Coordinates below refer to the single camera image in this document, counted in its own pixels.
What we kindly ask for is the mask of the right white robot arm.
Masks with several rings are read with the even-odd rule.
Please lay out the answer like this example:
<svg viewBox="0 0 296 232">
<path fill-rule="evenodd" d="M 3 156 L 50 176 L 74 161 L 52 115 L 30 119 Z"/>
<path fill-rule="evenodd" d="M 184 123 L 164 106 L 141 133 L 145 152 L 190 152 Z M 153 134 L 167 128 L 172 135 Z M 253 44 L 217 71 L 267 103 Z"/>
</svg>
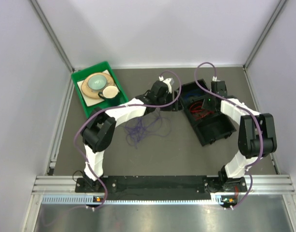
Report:
<svg viewBox="0 0 296 232">
<path fill-rule="evenodd" d="M 253 165 L 276 151 L 274 118 L 269 113 L 254 111 L 237 98 L 228 96 L 225 81 L 215 76 L 211 81 L 211 89 L 206 93 L 204 109 L 226 115 L 239 125 L 238 152 L 219 172 L 219 187 L 230 191 Z"/>
</svg>

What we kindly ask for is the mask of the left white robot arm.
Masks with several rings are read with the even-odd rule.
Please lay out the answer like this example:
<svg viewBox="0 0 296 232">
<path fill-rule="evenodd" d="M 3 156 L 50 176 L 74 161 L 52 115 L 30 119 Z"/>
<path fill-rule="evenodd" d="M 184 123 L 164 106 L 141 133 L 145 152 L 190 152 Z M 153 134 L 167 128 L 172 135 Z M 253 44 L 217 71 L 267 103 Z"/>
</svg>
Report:
<svg viewBox="0 0 296 232">
<path fill-rule="evenodd" d="M 172 79 L 156 81 L 150 90 L 132 100 L 106 109 L 96 109 L 80 135 L 85 146 L 85 169 L 83 179 L 91 191 L 99 191 L 103 181 L 104 151 L 111 144 L 115 128 L 131 119 L 152 113 L 156 108 L 161 111 L 178 111 L 178 99 L 182 86 L 172 89 Z"/>
</svg>

